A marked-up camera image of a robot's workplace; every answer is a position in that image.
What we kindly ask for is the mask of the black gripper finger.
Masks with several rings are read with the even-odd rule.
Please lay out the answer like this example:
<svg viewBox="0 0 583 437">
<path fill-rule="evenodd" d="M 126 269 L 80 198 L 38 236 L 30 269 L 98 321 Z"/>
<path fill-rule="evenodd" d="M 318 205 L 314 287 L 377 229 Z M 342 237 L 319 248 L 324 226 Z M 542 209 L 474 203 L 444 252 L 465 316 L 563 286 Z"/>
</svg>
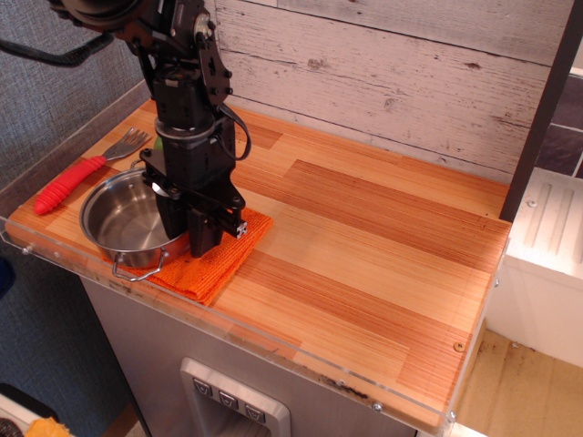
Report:
<svg viewBox="0 0 583 437">
<path fill-rule="evenodd" d="M 201 258 L 219 246 L 223 229 L 218 221 L 207 212 L 191 208 L 187 213 L 190 255 Z"/>
<path fill-rule="evenodd" d="M 169 239 L 175 239 L 187 230 L 187 214 L 178 200 L 156 195 L 156 203 L 163 228 Z"/>
</svg>

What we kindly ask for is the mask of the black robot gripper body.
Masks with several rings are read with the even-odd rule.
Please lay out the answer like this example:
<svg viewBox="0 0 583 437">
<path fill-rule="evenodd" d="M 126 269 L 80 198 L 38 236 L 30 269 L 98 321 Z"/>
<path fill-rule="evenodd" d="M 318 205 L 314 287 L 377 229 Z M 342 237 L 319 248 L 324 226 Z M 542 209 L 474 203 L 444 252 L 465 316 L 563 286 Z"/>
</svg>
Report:
<svg viewBox="0 0 583 437">
<path fill-rule="evenodd" d="M 143 150 L 145 182 L 157 195 L 178 200 L 186 210 L 210 213 L 235 238 L 247 232 L 245 201 L 230 176 L 236 167 L 235 127 L 212 125 L 183 130 L 156 125 L 163 150 Z"/>
</svg>

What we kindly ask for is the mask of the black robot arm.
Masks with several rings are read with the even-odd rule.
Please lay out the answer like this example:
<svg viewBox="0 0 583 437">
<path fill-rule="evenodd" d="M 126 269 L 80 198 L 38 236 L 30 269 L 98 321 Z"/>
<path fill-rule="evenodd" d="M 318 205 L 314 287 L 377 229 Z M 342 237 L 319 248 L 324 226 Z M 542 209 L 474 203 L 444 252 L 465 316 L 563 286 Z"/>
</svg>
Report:
<svg viewBox="0 0 583 437">
<path fill-rule="evenodd" d="M 245 201 L 230 176 L 244 124 L 226 106 L 231 72 L 220 59 L 215 25 L 201 1 L 52 1 L 61 18 L 125 41 L 138 57 L 156 104 L 159 151 L 142 151 L 143 174 L 169 238 L 187 233 L 200 258 L 225 233 L 240 237 Z"/>
</svg>

